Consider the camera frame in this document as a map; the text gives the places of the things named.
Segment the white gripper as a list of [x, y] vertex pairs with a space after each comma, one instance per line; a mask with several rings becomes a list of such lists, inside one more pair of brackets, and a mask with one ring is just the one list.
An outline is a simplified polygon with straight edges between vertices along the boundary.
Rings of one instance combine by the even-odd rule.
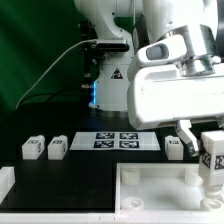
[[224, 64], [215, 73], [181, 77], [174, 65], [147, 67], [138, 71], [127, 92], [130, 124], [137, 130], [173, 126], [189, 154], [199, 155], [192, 122], [224, 116]]

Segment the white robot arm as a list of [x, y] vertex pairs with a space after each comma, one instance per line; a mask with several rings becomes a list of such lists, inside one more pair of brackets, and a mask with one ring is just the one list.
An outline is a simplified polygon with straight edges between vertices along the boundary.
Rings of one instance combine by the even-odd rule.
[[97, 38], [91, 107], [125, 113], [137, 130], [175, 128], [199, 153], [194, 122], [224, 116], [219, 0], [74, 0]]

